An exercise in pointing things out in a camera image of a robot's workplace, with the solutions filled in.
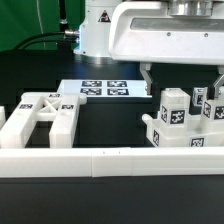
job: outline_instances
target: black cable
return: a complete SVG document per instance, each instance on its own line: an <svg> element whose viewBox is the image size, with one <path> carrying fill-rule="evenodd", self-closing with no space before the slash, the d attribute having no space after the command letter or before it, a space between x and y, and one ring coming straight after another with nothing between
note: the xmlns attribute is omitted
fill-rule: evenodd
<svg viewBox="0 0 224 224"><path fill-rule="evenodd" d="M21 49L25 50L27 47L29 47L30 45L33 45L33 44L38 44L38 43L55 43L57 41L58 40L37 40L37 41L33 41L33 42L25 44Z"/></svg>
<svg viewBox="0 0 224 224"><path fill-rule="evenodd" d="M43 37L50 37L50 36L59 36L59 35L64 35L64 32L51 32L51 33L43 33L43 34L38 34L32 37L29 37L27 39L25 39L24 41L22 41L21 43L17 44L14 47L14 50L18 50L20 47L22 47L24 44L27 44L28 42L35 40L35 39L39 39L39 38L43 38Z"/></svg>
<svg viewBox="0 0 224 224"><path fill-rule="evenodd" d="M59 0L59 12L60 12L60 31L68 29L68 21L66 19L65 0Z"/></svg>

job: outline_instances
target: h-shaped white part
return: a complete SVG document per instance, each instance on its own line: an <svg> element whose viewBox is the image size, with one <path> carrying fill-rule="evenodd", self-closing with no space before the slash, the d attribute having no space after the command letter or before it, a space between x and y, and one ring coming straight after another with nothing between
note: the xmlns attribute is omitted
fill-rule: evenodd
<svg viewBox="0 0 224 224"><path fill-rule="evenodd" d="M50 148L72 148L85 94L25 93L0 132L1 148L24 148L38 121L53 121Z"/></svg>

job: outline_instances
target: green wall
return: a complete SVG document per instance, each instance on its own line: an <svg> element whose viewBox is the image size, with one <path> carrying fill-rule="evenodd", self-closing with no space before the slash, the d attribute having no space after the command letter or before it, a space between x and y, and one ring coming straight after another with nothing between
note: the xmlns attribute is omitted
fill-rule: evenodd
<svg viewBox="0 0 224 224"><path fill-rule="evenodd" d="M84 19L85 0L65 2L69 27L77 29ZM59 31L58 0L39 0L39 5L44 32ZM0 0L0 51L40 33L36 0ZM32 47L42 49L43 44Z"/></svg>

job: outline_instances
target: stacked white blocks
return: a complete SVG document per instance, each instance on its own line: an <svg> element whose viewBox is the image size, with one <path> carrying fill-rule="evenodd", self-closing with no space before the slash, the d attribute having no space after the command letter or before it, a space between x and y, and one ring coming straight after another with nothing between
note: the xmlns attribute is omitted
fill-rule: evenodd
<svg viewBox="0 0 224 224"><path fill-rule="evenodd" d="M85 94L25 93L0 132L2 148L24 148L37 121L53 121L50 148L71 148Z"/></svg>
<svg viewBox="0 0 224 224"><path fill-rule="evenodd" d="M207 100L204 90L201 115L188 114L190 96L182 90L162 92L157 119L143 116L147 137L155 147L205 147L224 145L224 87L218 99Z"/></svg>
<svg viewBox="0 0 224 224"><path fill-rule="evenodd" d="M190 96L181 89L166 89L162 91L160 113L158 119L149 115L143 120L151 126L147 137L156 147L187 146L187 117L189 113Z"/></svg>

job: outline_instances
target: black table surface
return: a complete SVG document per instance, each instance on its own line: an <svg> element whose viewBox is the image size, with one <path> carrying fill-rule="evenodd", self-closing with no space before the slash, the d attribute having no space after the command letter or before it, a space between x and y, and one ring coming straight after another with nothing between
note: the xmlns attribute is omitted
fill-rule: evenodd
<svg viewBox="0 0 224 224"><path fill-rule="evenodd" d="M218 74L214 66L156 64L152 76L161 88L181 87L191 93L194 86L210 85ZM61 79L142 77L138 63L83 64L55 51L0 53L0 105L8 116L23 92L56 91ZM144 103L153 108L153 102ZM3 178L0 223L220 224L223 189L222 175Z"/></svg>

